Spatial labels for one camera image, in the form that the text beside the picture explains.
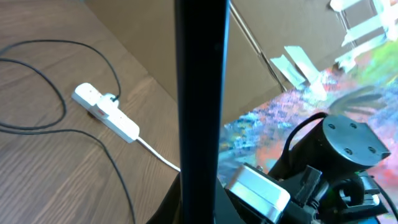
metal pole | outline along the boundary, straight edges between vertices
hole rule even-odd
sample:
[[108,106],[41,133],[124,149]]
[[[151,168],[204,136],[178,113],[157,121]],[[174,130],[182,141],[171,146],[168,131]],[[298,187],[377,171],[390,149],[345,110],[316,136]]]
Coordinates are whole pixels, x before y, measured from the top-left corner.
[[214,223],[228,0],[175,0],[182,219]]

floor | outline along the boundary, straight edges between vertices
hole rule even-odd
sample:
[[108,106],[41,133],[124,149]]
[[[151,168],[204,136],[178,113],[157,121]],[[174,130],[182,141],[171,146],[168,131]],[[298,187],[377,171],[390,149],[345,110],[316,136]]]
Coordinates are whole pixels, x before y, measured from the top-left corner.
[[[121,109],[140,136],[179,165],[177,105],[145,68],[81,2],[0,0],[0,47],[29,39],[84,42],[105,54],[118,72]],[[50,129],[73,128],[100,138],[132,195],[138,223],[160,205],[177,172],[137,142],[127,144],[71,99],[79,84],[116,93],[110,69],[95,53],[70,44],[20,46],[2,57],[43,71],[67,101],[67,117]],[[33,71],[0,64],[0,121],[38,126],[57,119],[61,104]],[[132,223],[126,196],[101,147],[85,136],[0,133],[0,223]]]

extension cord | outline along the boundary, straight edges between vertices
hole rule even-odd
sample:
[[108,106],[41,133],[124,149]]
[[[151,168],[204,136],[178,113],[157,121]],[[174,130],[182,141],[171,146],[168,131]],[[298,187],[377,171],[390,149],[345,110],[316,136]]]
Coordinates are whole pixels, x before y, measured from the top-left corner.
[[119,100],[113,101],[114,97],[110,93],[102,95],[89,83],[79,85],[72,94],[82,107],[126,142],[132,143],[139,136],[139,126],[119,110]]

cord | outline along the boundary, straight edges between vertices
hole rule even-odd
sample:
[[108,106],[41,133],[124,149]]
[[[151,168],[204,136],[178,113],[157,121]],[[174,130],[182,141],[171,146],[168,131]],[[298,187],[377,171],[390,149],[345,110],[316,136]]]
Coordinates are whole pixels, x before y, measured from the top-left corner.
[[[117,100],[120,97],[120,94],[121,94],[120,82],[119,82],[119,78],[116,75],[116,72],[115,72],[113,66],[110,64],[108,59],[101,52],[97,51],[96,49],[94,49],[93,47],[91,47],[89,45],[82,44],[82,43],[75,42],[75,41],[70,41],[70,40],[27,40],[27,41],[22,41],[22,42],[18,42],[18,43],[15,43],[15,44],[8,45],[7,47],[5,47],[5,48],[0,50],[0,55],[4,54],[5,52],[10,50],[11,48],[16,47],[18,45],[34,43],[34,42],[64,42],[64,43],[82,45],[82,46],[90,48],[91,50],[94,50],[96,53],[98,53],[100,56],[102,56],[105,59],[106,63],[111,68],[111,70],[112,70],[112,72],[114,74],[114,77],[115,77],[115,79],[116,79],[116,81],[118,83],[119,95],[116,96],[113,100],[115,101],[115,100]],[[123,176],[121,175],[121,172],[120,172],[118,166],[116,165],[115,160],[113,159],[112,155],[109,153],[109,151],[106,148],[105,144],[101,140],[99,140],[98,138],[96,138],[92,134],[86,133],[84,131],[76,130],[76,129],[59,129],[59,130],[53,130],[53,131],[31,131],[31,130],[45,129],[45,128],[49,128],[49,127],[55,126],[56,124],[58,124],[59,122],[61,122],[65,118],[66,113],[67,113],[67,105],[66,105],[66,102],[63,99],[62,94],[60,93],[59,89],[40,70],[34,68],[33,66],[31,66],[31,65],[29,65],[29,64],[27,64],[25,62],[21,62],[21,61],[10,59],[10,58],[0,58],[0,62],[17,63],[19,65],[23,65],[25,67],[28,67],[28,68],[32,69],[34,72],[38,73],[53,88],[54,92],[57,94],[58,98],[60,99],[60,101],[62,103],[62,115],[61,115],[61,117],[59,117],[56,121],[54,121],[54,122],[52,122],[50,124],[46,124],[46,125],[43,125],[43,126],[27,127],[27,126],[15,126],[15,125],[11,125],[11,124],[6,124],[6,123],[3,123],[3,122],[0,122],[0,126],[2,126],[2,127],[10,128],[10,129],[16,129],[16,130],[22,130],[22,131],[15,131],[15,130],[8,130],[8,129],[0,128],[0,132],[8,133],[8,134],[21,134],[21,135],[39,135],[39,134],[54,134],[54,133],[73,132],[73,133],[84,134],[84,135],[94,139],[95,141],[97,141],[102,146],[102,148],[104,149],[104,152],[105,152],[106,156],[111,161],[111,163],[112,163],[112,165],[113,165],[113,167],[114,167],[114,169],[115,169],[115,171],[116,171],[116,173],[117,173],[117,175],[118,175],[118,177],[120,179],[120,182],[121,182],[121,184],[123,186],[124,192],[125,192],[126,197],[127,197],[127,201],[129,203],[129,208],[130,208],[130,211],[131,211],[132,220],[133,220],[134,223],[136,223],[136,218],[135,218],[135,215],[134,215],[134,207],[133,207],[133,204],[132,204],[132,199],[131,199],[130,193],[129,193],[128,189],[127,189],[127,185],[126,185],[126,183],[125,183],[125,181],[123,179]]]
[[21,41],[21,42],[16,42],[15,44],[10,44],[7,47],[1,49],[0,50],[0,55],[3,55],[4,53],[9,51],[10,49],[12,49],[14,47],[17,47],[17,46],[20,46],[20,45],[23,45],[23,44],[41,43],[41,42],[77,44],[77,45],[80,45],[80,46],[87,47],[87,48],[89,48],[91,50],[94,50],[108,64],[108,66],[112,70],[112,73],[113,73],[113,76],[114,76],[114,78],[116,80],[116,83],[118,84],[119,93],[115,96],[115,98],[113,98],[113,101],[115,102],[117,99],[120,98],[120,95],[122,94],[122,88],[121,88],[121,85],[120,85],[120,80],[119,80],[118,74],[116,73],[115,69],[113,68],[111,62],[100,51],[98,51],[97,49],[95,49],[94,47],[92,47],[90,45],[87,45],[87,44],[84,44],[84,43],[80,43],[80,42],[76,42],[76,41],[72,41],[72,40],[52,40],[52,39],[25,40],[25,41]]
[[312,121],[315,121],[316,119],[320,118],[326,118],[328,116],[327,113],[324,112],[319,112],[311,117],[307,118],[305,121],[303,121],[301,124],[299,124],[293,131],[289,134],[289,136],[286,139],[285,147],[282,151],[282,155],[280,156],[282,161],[285,162],[285,165],[287,167],[290,167],[290,161],[289,161],[289,147],[290,147],[290,142],[293,140],[293,137],[300,131],[304,126],[307,124],[311,123]]
[[376,181],[374,181],[374,182],[379,187],[381,195],[383,195],[383,197],[387,201],[388,205],[390,206],[390,208],[392,210],[392,213],[394,214],[396,220],[398,221],[398,211],[397,211],[396,205],[394,204],[394,202],[392,202],[392,200],[391,200],[390,196],[388,196],[387,192]]
[[148,143],[146,143],[141,137],[137,138],[137,141],[139,141],[145,148],[147,148],[153,155],[155,155],[158,159],[160,159],[162,162],[167,164],[169,167],[175,169],[178,172],[181,172],[180,168],[178,168],[176,165],[172,164],[169,162],[167,159],[163,158],[155,149],[153,149]]

paint-stained surface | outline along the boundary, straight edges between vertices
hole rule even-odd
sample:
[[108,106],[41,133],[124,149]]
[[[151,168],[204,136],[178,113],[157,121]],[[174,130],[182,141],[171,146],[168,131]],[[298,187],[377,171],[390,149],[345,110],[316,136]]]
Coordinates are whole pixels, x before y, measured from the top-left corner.
[[[218,175],[230,181],[243,162],[268,172],[279,158],[289,133],[310,115],[326,111],[367,122],[392,155],[369,172],[398,204],[398,42],[362,54],[348,74],[330,69],[321,72],[326,99],[314,89],[290,90],[264,103],[221,129]],[[292,141],[294,145],[313,126]],[[391,216],[382,223],[392,222]]]

